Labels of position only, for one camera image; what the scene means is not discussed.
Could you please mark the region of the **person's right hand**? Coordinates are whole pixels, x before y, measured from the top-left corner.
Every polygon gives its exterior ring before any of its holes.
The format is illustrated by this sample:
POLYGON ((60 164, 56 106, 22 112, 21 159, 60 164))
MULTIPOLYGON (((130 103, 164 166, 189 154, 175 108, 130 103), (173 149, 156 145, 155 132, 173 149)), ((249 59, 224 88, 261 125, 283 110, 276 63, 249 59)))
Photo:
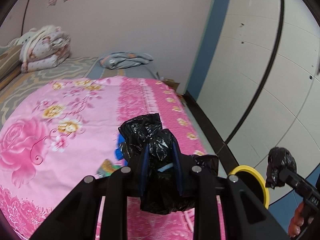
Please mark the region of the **person's right hand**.
POLYGON ((304 202, 301 202, 295 210, 294 216, 290 220, 288 234, 290 237, 299 236, 302 232, 302 226, 305 224, 304 217, 302 216, 302 211, 304 209, 304 202))

